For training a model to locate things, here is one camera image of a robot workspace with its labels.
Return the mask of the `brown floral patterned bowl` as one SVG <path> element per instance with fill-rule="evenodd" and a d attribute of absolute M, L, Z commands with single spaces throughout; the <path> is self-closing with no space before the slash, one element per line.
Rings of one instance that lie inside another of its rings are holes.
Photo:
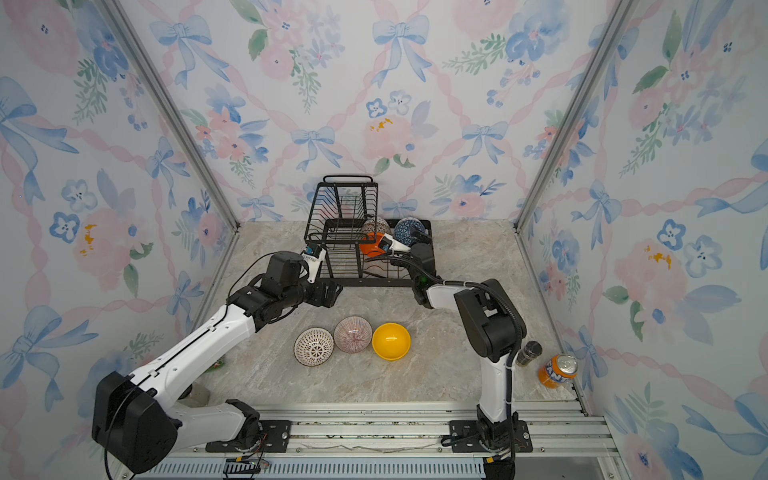
<path fill-rule="evenodd" d="M 361 228 L 364 236 L 369 234 L 392 234 L 392 229 L 388 222 L 380 217 L 367 219 Z"/>

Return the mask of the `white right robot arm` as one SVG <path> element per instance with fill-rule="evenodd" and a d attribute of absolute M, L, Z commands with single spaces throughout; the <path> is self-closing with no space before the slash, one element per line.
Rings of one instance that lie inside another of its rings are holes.
<path fill-rule="evenodd" d="M 405 268 L 419 305 L 456 312 L 466 337 L 481 361 L 481 395 L 476 421 L 463 432 L 449 433 L 441 446 L 457 453 L 479 449 L 489 463 L 515 460 L 516 436 L 524 431 L 514 405 L 516 357 L 527 326 L 496 279 L 483 282 L 446 280 L 434 267 L 432 247 L 416 243 L 390 260 Z"/>

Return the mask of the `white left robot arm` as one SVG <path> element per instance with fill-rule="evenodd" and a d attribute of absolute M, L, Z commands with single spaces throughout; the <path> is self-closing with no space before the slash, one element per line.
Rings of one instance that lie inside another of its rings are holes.
<path fill-rule="evenodd" d="M 234 288 L 186 338 L 129 374 L 106 375 L 96 387 L 92 421 L 92 438 L 104 458 L 141 474 L 169 453 L 197 445 L 219 442 L 242 452 L 259 448 L 264 428 L 259 412 L 247 403 L 187 407 L 178 401 L 216 360 L 298 306 L 332 307 L 343 288 L 317 277 L 325 257 L 316 243 L 300 253 L 269 254 L 266 271 Z"/>

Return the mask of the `blue triangle patterned bowl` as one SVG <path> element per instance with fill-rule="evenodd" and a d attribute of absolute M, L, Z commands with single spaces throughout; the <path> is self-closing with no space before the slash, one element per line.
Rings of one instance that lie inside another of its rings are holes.
<path fill-rule="evenodd" d="M 425 225 L 415 217 L 400 219 L 392 231 L 393 238 L 403 245 L 411 247 L 427 237 Z"/>

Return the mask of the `white lattice patterned bowl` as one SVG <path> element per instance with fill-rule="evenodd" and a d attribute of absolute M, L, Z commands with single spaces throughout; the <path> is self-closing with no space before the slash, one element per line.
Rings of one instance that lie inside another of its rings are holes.
<path fill-rule="evenodd" d="M 303 366 L 316 367 L 325 363 L 333 354 L 335 343 L 332 334 L 323 328 L 313 327 L 303 331 L 293 347 L 295 359 Z"/>

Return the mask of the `pink striped patterned bowl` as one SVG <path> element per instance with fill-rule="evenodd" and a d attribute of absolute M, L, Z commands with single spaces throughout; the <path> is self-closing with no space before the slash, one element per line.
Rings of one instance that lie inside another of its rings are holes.
<path fill-rule="evenodd" d="M 373 330 L 370 323 L 359 316 L 342 319 L 333 332 L 335 346 L 344 353 L 357 354 L 371 342 Z"/>

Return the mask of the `orange plastic bowl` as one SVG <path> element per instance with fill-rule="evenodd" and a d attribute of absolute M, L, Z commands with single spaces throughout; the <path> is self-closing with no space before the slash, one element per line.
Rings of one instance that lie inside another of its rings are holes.
<path fill-rule="evenodd" d="M 367 258 L 375 258 L 388 253 L 388 246 L 381 246 L 381 242 L 385 239 L 385 234 L 381 232 L 370 232 L 364 236 L 362 243 L 359 246 L 359 250 L 362 255 Z"/>

